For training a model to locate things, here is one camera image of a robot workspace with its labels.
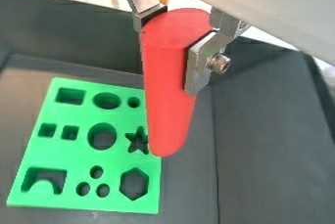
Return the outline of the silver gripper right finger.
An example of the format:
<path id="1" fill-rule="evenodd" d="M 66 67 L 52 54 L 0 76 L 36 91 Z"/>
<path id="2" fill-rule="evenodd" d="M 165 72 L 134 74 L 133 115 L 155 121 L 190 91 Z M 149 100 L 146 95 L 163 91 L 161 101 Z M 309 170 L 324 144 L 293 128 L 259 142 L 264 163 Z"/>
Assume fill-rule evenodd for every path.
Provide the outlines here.
<path id="1" fill-rule="evenodd" d="M 251 25 L 217 8 L 210 9 L 212 29 L 192 45 L 188 52 L 185 91 L 194 96 L 206 86 L 213 72 L 222 74 L 230 66 L 224 51 Z"/>

